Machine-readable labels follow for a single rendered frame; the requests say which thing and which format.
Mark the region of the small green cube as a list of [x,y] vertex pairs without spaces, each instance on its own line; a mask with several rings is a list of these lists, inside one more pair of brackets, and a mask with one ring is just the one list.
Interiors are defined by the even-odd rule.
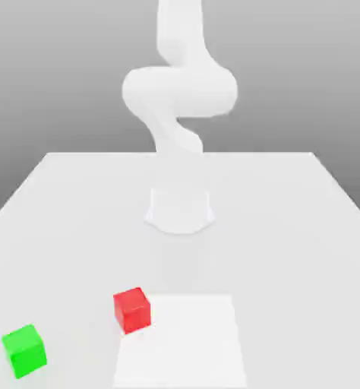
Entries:
[[47,364],[43,339],[33,324],[28,324],[2,336],[5,349],[16,379],[22,378]]

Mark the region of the small red cube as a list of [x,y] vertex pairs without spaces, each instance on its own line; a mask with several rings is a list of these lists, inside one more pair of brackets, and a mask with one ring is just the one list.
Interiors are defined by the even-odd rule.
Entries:
[[125,334],[151,325],[150,301],[140,287],[113,296],[115,318]]

